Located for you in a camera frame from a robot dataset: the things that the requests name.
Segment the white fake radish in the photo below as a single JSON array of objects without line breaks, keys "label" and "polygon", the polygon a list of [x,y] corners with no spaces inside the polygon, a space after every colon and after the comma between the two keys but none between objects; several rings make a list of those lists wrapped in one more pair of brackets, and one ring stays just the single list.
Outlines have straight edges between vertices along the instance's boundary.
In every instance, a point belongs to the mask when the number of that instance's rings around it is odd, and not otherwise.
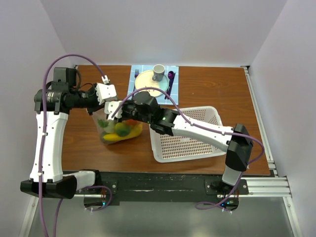
[{"label": "white fake radish", "polygon": [[106,133],[114,133],[115,132],[115,122],[113,120],[104,120],[104,119],[98,119],[97,125],[101,132]]}]

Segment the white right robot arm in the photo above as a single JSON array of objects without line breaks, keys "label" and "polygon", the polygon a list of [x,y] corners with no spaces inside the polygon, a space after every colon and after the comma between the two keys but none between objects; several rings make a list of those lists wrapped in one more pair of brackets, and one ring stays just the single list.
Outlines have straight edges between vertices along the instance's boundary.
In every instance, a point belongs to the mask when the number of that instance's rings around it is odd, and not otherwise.
[{"label": "white right robot arm", "polygon": [[162,108],[156,98],[146,91],[136,93],[131,100],[121,101],[114,116],[121,120],[145,122],[158,134],[195,139],[225,152],[220,189],[226,194],[237,189],[237,183],[247,169],[253,142],[242,124],[235,127],[216,126],[190,118],[179,109]]}]

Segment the yellow fake banana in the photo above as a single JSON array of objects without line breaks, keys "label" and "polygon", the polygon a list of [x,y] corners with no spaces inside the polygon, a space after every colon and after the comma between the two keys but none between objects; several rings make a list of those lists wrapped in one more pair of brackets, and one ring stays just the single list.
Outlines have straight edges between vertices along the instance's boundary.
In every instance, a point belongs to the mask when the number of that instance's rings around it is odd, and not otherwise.
[{"label": "yellow fake banana", "polygon": [[118,142],[137,137],[141,134],[142,130],[143,126],[140,123],[135,126],[117,123],[114,133],[102,135],[101,138],[107,142]]}]

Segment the orange fake fruit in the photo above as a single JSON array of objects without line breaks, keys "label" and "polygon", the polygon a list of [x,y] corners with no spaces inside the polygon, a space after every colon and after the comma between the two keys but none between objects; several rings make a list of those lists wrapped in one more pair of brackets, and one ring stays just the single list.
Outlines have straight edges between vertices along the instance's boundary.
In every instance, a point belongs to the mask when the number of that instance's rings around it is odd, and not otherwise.
[{"label": "orange fake fruit", "polygon": [[135,126],[138,124],[138,121],[136,120],[133,120],[133,119],[129,119],[129,120],[126,120],[125,123],[129,126]]}]

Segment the clear polka dot zip bag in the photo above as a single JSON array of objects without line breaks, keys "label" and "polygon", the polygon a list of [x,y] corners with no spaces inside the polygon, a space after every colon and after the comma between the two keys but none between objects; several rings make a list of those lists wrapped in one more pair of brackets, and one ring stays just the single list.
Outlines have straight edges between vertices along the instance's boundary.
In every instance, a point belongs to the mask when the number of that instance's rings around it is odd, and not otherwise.
[{"label": "clear polka dot zip bag", "polygon": [[92,114],[100,140],[106,144],[113,144],[139,136],[142,133],[141,122],[129,119],[121,122],[107,120],[104,110],[98,110]]}]

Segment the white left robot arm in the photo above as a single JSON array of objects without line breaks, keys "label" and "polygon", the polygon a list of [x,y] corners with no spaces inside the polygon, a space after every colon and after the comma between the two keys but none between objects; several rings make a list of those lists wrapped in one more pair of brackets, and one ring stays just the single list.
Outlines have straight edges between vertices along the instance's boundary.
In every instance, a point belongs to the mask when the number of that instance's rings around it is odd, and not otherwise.
[{"label": "white left robot arm", "polygon": [[22,181],[23,193],[43,198],[71,199],[80,189],[96,194],[102,189],[99,170],[84,169],[64,174],[62,170],[63,137],[70,110],[99,107],[96,84],[88,91],[80,89],[81,75],[77,69],[56,67],[53,80],[46,83],[46,107],[42,90],[34,96],[38,136],[34,165],[29,179]]}]

